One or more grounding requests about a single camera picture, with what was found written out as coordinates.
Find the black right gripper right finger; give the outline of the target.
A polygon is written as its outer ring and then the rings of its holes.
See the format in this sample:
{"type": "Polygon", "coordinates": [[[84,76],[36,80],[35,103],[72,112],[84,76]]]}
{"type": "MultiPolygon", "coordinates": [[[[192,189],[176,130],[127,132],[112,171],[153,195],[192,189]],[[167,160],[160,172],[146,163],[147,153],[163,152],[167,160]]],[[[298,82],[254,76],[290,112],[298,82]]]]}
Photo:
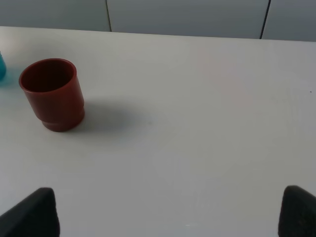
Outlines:
{"type": "Polygon", "coordinates": [[[316,235],[316,197],[299,186],[284,190],[278,222],[279,237],[316,235]]]}

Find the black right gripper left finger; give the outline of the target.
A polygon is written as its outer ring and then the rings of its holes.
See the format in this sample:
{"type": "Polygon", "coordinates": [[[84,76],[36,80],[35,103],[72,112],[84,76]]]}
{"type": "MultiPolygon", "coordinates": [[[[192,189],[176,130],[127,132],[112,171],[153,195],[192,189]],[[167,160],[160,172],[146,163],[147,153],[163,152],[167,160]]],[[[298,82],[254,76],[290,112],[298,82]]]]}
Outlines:
{"type": "Polygon", "coordinates": [[[39,188],[0,216],[2,237],[58,237],[60,222],[52,188],[39,188]]]}

